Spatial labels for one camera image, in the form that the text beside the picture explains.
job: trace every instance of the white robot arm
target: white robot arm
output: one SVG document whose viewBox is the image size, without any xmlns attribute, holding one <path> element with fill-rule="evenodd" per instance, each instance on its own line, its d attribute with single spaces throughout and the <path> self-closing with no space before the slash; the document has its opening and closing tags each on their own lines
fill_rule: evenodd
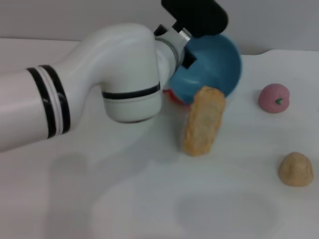
<svg viewBox="0 0 319 239">
<path fill-rule="evenodd" d="M 106 113 L 113 120 L 137 122 L 155 116 L 161 109 L 161 86 L 185 58 L 183 49 L 191 37 L 186 29 L 199 24 L 181 24 L 178 19 L 184 14 L 173 9 L 193 2 L 162 0 L 177 23 L 170 30 L 160 26 L 156 37 L 142 25 L 115 25 L 88 37 L 55 64 L 0 75 L 0 151 L 73 129 L 94 85 L 101 87 Z M 199 27 L 192 35 L 218 34 L 226 25 L 211 32 Z"/>
</svg>

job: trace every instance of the bread slice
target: bread slice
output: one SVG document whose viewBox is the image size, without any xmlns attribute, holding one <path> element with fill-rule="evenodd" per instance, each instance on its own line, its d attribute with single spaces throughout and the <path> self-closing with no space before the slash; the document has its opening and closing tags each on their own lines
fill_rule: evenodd
<svg viewBox="0 0 319 239">
<path fill-rule="evenodd" d="M 204 86 L 194 97 L 184 129 L 183 150 L 191 156 L 210 152 L 225 110 L 225 95 Z"/>
</svg>

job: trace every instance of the white table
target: white table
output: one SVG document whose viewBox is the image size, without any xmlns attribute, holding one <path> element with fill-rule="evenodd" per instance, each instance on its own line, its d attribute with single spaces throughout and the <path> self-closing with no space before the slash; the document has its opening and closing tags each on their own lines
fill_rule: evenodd
<svg viewBox="0 0 319 239">
<path fill-rule="evenodd" d="M 77 43 L 0 39 L 0 71 L 51 63 Z M 75 131 L 0 154 L 1 239 L 313 239 L 319 235 L 319 52 L 243 56 L 212 152 L 178 151 L 185 112 L 167 101 L 156 118 L 119 124 L 98 88 Z M 291 105 L 272 115 L 259 91 L 281 83 Z M 277 167 L 300 151 L 305 188 Z"/>
</svg>

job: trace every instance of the toy peach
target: toy peach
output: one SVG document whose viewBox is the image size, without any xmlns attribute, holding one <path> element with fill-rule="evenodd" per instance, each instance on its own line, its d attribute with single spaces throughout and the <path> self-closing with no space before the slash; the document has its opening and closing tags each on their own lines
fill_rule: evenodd
<svg viewBox="0 0 319 239">
<path fill-rule="evenodd" d="M 260 93 L 258 104 L 266 112 L 280 113 L 289 106 L 289 90 L 281 84 L 270 84 Z"/>
</svg>

